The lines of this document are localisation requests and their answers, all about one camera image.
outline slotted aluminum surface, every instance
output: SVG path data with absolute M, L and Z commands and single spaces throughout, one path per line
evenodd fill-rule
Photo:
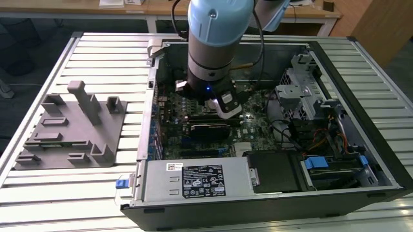
M 86 33 L 71 39 L 46 87 L 74 100 L 66 85 L 84 80 L 98 100 L 120 96 L 129 102 L 120 142 L 117 166 L 112 168 L 10 171 L 22 144 L 43 112 L 33 106 L 0 159 L 0 231 L 141 231 L 124 216 L 120 199 L 128 201 L 129 189 L 116 191 L 116 180 L 136 171 L 146 83 L 150 74 L 148 44 L 152 38 L 173 38 L 166 34 Z M 358 43 L 335 37 L 268 37 L 268 40 L 319 40 L 355 95 L 372 117 L 408 171 L 413 174 L 412 103 L 390 77 L 370 59 Z M 255 223 L 192 229 L 201 231 L 412 231 L 413 195 L 394 202 L 376 203 L 343 217 Z

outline black cable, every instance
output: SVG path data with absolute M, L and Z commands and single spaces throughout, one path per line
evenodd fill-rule
M 291 6 L 293 6 L 293 8 L 295 8 L 295 23 L 297 23 L 297 13 L 296 13 L 296 6 L 295 5 L 292 5 L 292 4 L 289 4 Z
M 0 85 L 0 91 L 2 91 L 3 93 L 7 93 L 6 90 L 3 89 L 2 85 Z
M 253 65 L 256 65 L 261 61 L 261 70 L 260 70 L 259 80 L 257 80 L 257 84 L 256 84 L 256 86 L 257 86 L 256 89 L 260 89 L 261 79 L 263 79 L 263 76 L 264 76 L 265 43 L 264 43 L 264 28 L 263 28 L 263 25 L 261 25 L 261 21 L 260 21 L 259 15 L 257 15 L 256 8 L 255 8 L 255 11 L 253 11 L 253 15 L 255 15 L 255 18 L 256 18 L 256 23 L 257 23 L 259 32 L 260 32 L 260 39 L 261 39 L 260 56 L 259 56 L 259 59 L 253 62 Z
M 178 31 L 178 28 L 177 28 L 177 23 L 176 23 L 176 7 L 178 5 L 178 3 L 181 2 L 181 0 L 177 0 L 173 4 L 173 10 L 172 10 L 172 13 L 170 13 L 170 16 L 173 18 L 173 27 L 174 27 L 174 30 L 176 30 L 176 33 L 180 35 L 180 37 L 185 38 L 186 37 L 184 36 L 184 34 L 181 33 L 181 31 Z
M 11 137 L 11 136 L 7 136 L 7 135 L 0 135 L 0 139 L 11 140 L 13 137 Z
M 284 147 L 284 146 L 283 146 L 284 143 L 292 144 L 292 142 L 284 141 L 284 135 L 285 135 L 285 131 L 287 131 L 288 129 L 289 129 L 289 128 L 285 128 L 285 129 L 283 130 L 283 141 L 281 141 L 281 144 L 280 144 L 280 146 L 281 146 L 283 149 L 292 149 L 292 148 L 296 148 L 295 146 L 291 146 L 291 147 Z
M 271 117 L 269 117 L 269 112 L 268 112 L 268 107 L 269 107 L 269 102 L 271 102 L 271 100 L 272 100 L 272 95 L 276 93 L 276 91 L 273 90 L 272 92 L 271 92 L 271 95 L 269 95 L 269 100 L 268 100 L 268 102 L 267 102 L 267 120 L 269 121 L 269 123 L 271 123 L 271 127 L 283 135 L 283 136 L 285 136 L 287 138 L 288 138 L 288 140 L 292 142 L 292 144 L 295 145 L 295 147 L 296 147 L 296 149 L 299 150 L 299 151 L 303 151 L 304 150 L 304 148 L 303 148 L 303 146 L 299 144 L 299 142 L 295 140 L 295 139 L 292 139 L 292 137 L 289 136 L 289 135 L 287 135 L 277 127 L 275 127 L 273 126 L 273 123 L 276 122 L 276 121 L 281 121 L 281 122 L 288 122 L 288 120 L 283 120 L 283 119 L 276 119 L 276 120 L 273 120 L 273 121 L 271 121 Z

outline green circuit board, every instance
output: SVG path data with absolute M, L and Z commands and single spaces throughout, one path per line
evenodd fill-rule
M 168 99 L 164 98 L 162 106 L 162 135 L 164 135 L 164 159 L 196 159 L 209 158 L 209 156 L 184 157 L 186 151 L 217 151 L 220 157 L 235 157 L 235 143 L 251 142 L 253 150 L 279 148 L 271 126 L 264 113 L 268 94 L 257 92 L 244 104 L 240 115 L 240 125 L 231 127 L 231 135 L 227 139 L 215 142 L 198 142 L 188 136 L 188 125 L 184 122 L 186 116 L 216 114 L 216 110 L 209 104 L 201 105 L 196 100 L 190 100 L 170 93 Z

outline blue clip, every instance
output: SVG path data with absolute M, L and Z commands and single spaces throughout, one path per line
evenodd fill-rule
M 366 156 L 360 156 L 359 158 L 360 158 L 360 161 L 362 161 L 363 166 L 364 166 L 364 167 L 368 167 L 370 161 L 368 161 L 367 157 L 366 157 Z
M 117 180 L 117 189 L 129 189 L 130 180 Z
M 223 154 L 227 152 L 227 147 L 219 149 L 219 156 L 223 157 Z
M 304 164 L 308 169 L 329 167 L 328 161 L 325 160 L 325 157 L 323 156 L 309 157 L 304 161 Z

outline robotic arm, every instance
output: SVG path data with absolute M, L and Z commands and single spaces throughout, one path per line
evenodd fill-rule
M 213 99 L 219 115 L 224 119 L 243 111 L 243 103 L 248 100 L 247 98 L 241 101 L 241 93 L 236 91 L 229 72 L 253 12 L 260 9 L 265 26 L 276 29 L 289 3 L 291 0 L 259 0 L 257 5 L 253 0 L 192 0 L 190 2 L 188 81 L 180 83 L 177 87 L 185 90 L 190 98 L 200 101 Z M 261 16 L 256 12 L 255 16 L 263 31 Z M 247 64 L 245 67 L 252 67 L 256 63 Z

